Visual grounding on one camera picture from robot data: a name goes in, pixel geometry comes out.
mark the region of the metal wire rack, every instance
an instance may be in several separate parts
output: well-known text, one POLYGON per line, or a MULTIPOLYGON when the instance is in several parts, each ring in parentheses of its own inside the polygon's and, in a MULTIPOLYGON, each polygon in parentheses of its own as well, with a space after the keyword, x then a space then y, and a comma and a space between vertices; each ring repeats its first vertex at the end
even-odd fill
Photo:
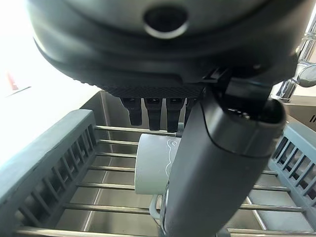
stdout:
MULTIPOLYGON (((13 158, 13 166, 7 171, 11 174, 17 162, 32 157, 23 171, 6 185, 0 193, 0 235, 4 237, 136 237, 136 235, 96 233, 78 230, 58 230, 56 225, 65 210, 84 210, 90 212, 125 213, 149 215, 149 209, 134 206, 113 206, 72 202, 77 188, 97 190, 133 191, 133 185, 104 182, 84 182, 83 177, 89 170, 133 173, 134 168, 111 165, 93 165, 97 157, 135 159, 135 154, 98 151, 100 144, 108 146, 137 147, 137 142, 97 139, 95 131, 116 131, 124 133, 148 133, 175 136, 166 131, 147 129, 95 126, 92 111, 78 110, 64 117, 28 148, 13 158)), ((263 175, 278 176, 278 172, 264 170, 263 175)), ((286 186, 256 184, 253 190, 263 192, 290 193, 286 186)), ((240 206, 241 210, 251 210, 261 226, 261 230, 226 228, 227 236, 232 237, 300 237, 316 236, 313 231, 276 231, 269 230, 260 217, 260 212, 304 213, 304 206, 253 204, 249 197, 240 206)))

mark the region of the sink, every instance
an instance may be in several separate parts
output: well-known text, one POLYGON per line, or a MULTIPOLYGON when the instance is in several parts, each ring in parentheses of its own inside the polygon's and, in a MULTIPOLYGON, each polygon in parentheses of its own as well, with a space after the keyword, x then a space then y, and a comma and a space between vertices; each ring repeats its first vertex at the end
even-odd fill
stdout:
MULTIPOLYGON (((97 125, 131 127, 129 124, 128 112, 121 105, 120 100, 104 91, 100 91, 96 94, 83 106, 83 109, 90 109, 94 111, 97 125)), ((183 121, 183 117, 184 111, 181 112, 180 121, 183 121)), ((161 130, 166 130, 165 118, 166 109, 163 107, 161 115, 161 130)), ((141 127, 137 128, 148 128, 148 118, 145 108, 143 108, 143 124, 141 127)), ((97 130, 96 135, 99 139, 138 142, 141 134, 136 132, 97 130)), ((99 152, 136 154, 137 146, 99 143, 97 150, 99 152)), ((97 156, 93 165, 134 168, 135 158, 97 156)), ((134 173, 89 170, 84 177, 83 182, 134 185, 134 173)), ((281 183, 278 183, 275 175, 270 174, 263 174, 259 182, 260 185, 270 184, 271 186, 281 186, 281 183)), ((249 194, 249 197, 245 200, 245 203, 262 204, 265 200, 269 200, 266 204, 274 204, 273 199, 265 198, 271 196, 270 192, 271 191, 253 190, 249 194)), ((282 197, 285 197, 284 199, 286 199, 287 205, 295 206, 293 201, 289 203, 289 199, 291 200, 291 198, 287 192, 272 192, 276 193, 276 199, 282 200, 282 197)), ((148 208, 151 198, 151 195, 137 195, 133 190, 78 188, 71 202, 105 206, 148 208)), ((251 229, 254 231, 267 229, 282 230, 285 225, 274 226, 275 221, 267 221, 270 218, 272 220, 282 218, 282 216, 276 216, 276 213, 279 215, 281 212, 238 210, 231 220, 225 225, 225 228, 251 229)), ((300 220, 303 223, 303 227, 301 228, 302 230, 313 231, 302 213, 290 213, 287 215, 287 222, 289 223, 287 224, 288 229, 285 230, 296 230, 294 228, 296 224, 290 223, 290 219, 294 217, 294 221, 300 220)), ((159 225, 150 215, 71 209, 66 209, 64 211, 56 229, 137 236, 158 236, 159 233, 159 225)))

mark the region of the white mug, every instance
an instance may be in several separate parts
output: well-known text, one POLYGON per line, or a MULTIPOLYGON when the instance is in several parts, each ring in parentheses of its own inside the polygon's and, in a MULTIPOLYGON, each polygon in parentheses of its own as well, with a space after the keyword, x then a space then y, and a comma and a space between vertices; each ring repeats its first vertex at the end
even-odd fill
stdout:
POLYGON ((135 192, 162 195, 181 138, 142 134, 136 156, 135 192))

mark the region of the dish rack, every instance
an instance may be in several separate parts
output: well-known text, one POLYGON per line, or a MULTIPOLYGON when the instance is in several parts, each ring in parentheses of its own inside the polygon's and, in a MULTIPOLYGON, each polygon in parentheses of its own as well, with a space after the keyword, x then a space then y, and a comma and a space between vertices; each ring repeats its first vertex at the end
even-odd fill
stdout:
MULTIPOLYGON (((144 236, 148 226, 155 229, 151 236, 157 236, 159 227, 148 206, 100 204, 114 192, 116 203, 145 198, 147 205, 151 199, 136 195, 132 184, 107 182, 109 173, 131 179, 138 145, 137 141, 111 139, 111 132, 175 136, 166 131, 96 126, 92 111, 70 112, 0 168, 0 236, 136 237, 144 236), (115 146, 128 147, 131 153, 115 152, 115 146), (117 166, 120 161, 128 165, 117 166), (91 181, 96 172, 102 177, 91 181), (101 198, 104 190, 109 193, 101 198), (87 193, 93 198, 84 200, 87 193), (119 224, 113 227, 115 219, 119 224), (111 231, 96 231, 96 222, 111 231), (127 233, 124 225, 132 225, 133 231, 127 233)), ((286 126, 270 169, 263 171, 218 237, 316 236, 314 138, 315 132, 300 123, 286 126), (243 228, 249 220, 242 223, 240 216, 247 213, 254 217, 257 229, 243 228)))

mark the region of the mug handle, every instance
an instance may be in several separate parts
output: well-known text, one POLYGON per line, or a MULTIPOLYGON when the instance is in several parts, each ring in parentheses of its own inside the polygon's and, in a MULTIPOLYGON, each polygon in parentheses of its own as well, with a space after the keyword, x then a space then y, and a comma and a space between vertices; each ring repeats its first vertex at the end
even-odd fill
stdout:
POLYGON ((158 195, 153 195, 152 200, 149 205, 149 213, 154 218, 159 220, 160 214, 157 212, 156 205, 157 205, 158 195))

